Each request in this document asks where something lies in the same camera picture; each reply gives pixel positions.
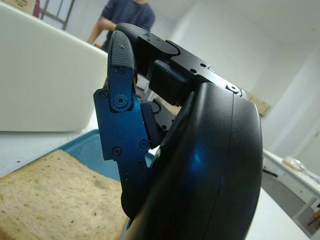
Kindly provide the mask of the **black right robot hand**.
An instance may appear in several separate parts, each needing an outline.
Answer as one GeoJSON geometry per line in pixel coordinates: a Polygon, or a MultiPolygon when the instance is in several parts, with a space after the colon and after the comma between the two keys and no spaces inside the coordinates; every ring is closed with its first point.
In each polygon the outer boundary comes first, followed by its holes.
{"type": "Polygon", "coordinates": [[[94,95],[117,163],[126,240],[243,240],[261,188],[257,107],[204,60],[129,23],[110,38],[94,95]]]}

